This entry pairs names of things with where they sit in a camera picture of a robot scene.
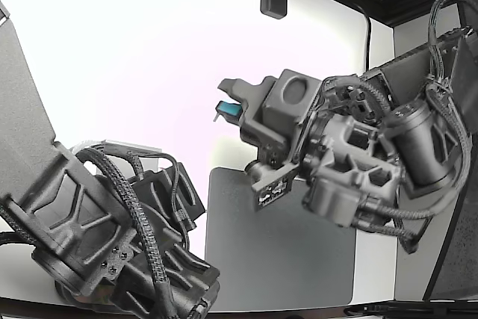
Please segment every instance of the gray metal panel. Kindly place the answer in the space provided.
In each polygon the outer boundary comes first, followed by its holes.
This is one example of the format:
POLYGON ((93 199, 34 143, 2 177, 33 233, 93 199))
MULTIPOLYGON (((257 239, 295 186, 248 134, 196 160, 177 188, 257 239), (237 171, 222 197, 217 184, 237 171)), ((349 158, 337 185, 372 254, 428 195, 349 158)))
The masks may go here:
POLYGON ((478 298, 478 163, 430 299, 478 298))
POLYGON ((356 231, 302 208, 307 191, 254 212, 249 178, 211 171, 206 260, 221 270, 214 312, 262 312, 345 306, 353 295, 356 231))
POLYGON ((52 145, 55 132, 10 19, 0 25, 0 83, 0 198, 18 200, 59 152, 52 145))

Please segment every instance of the white wall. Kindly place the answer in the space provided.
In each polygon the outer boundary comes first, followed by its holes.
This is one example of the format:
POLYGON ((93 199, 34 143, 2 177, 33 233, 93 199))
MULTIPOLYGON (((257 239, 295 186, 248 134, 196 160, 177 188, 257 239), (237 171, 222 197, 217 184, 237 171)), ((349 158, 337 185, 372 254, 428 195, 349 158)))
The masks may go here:
MULTIPOLYGON (((282 20, 262 15, 260 0, 1 1, 58 140, 162 148, 184 162, 204 202, 212 167, 242 169, 254 157, 237 128, 212 122, 223 78, 362 72, 365 21, 332 0, 289 0, 282 20)), ((393 56, 392 30, 373 22, 371 65, 393 56)), ((202 256, 205 217, 191 240, 202 256)))
MULTIPOLYGON (((428 41, 429 15, 421 16, 394 28, 395 55, 400 56, 428 41)), ((436 34, 441 36, 447 31, 460 27, 457 6, 450 5, 440 10, 436 22, 436 34)))

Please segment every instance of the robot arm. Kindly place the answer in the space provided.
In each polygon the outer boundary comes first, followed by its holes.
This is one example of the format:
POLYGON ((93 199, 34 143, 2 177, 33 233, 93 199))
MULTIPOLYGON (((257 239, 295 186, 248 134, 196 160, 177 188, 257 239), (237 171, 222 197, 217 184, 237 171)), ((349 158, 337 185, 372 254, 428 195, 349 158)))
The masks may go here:
MULTIPOLYGON (((435 3, 431 24, 446 1, 435 3)), ((220 102, 218 115, 258 148, 246 168, 255 209, 279 200, 300 177, 310 187, 306 210, 339 226, 396 236, 408 253, 416 251, 432 218, 465 185, 478 129, 477 33, 434 34, 432 26, 428 44, 360 77, 320 81, 285 70, 256 86, 223 80, 219 89, 238 103, 220 102), (438 199, 407 210, 400 188, 414 201, 438 199), (403 220, 420 220, 420 231, 403 220)))
POLYGON ((102 141, 70 151, 55 141, 2 9, 0 217, 15 232, 1 233, 0 244, 35 246, 33 260, 73 296, 108 285, 110 301, 139 318, 203 318, 219 271, 188 251, 187 232, 205 209, 184 167, 153 149, 102 141), (110 156, 130 161, 136 175, 126 179, 110 156), (173 165, 143 172, 140 157, 173 165))

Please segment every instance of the blue object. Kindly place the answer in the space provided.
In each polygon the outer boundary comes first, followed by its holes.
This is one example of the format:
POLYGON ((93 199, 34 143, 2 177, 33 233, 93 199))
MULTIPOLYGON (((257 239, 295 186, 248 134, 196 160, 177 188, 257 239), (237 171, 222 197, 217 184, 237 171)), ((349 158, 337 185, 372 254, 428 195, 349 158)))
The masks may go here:
POLYGON ((240 113, 242 112, 242 106, 240 104, 230 104, 228 102, 221 101, 217 106, 216 111, 221 114, 239 117, 240 113))

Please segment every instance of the gray surface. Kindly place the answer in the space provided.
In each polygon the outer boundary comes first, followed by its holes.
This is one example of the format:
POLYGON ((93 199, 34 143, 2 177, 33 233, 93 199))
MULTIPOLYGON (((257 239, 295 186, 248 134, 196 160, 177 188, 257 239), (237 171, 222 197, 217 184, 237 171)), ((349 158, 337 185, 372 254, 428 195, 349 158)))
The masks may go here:
POLYGON ((215 312, 345 306, 353 295, 356 232, 302 208, 307 187, 260 212, 241 171, 211 171, 206 260, 221 270, 215 312))

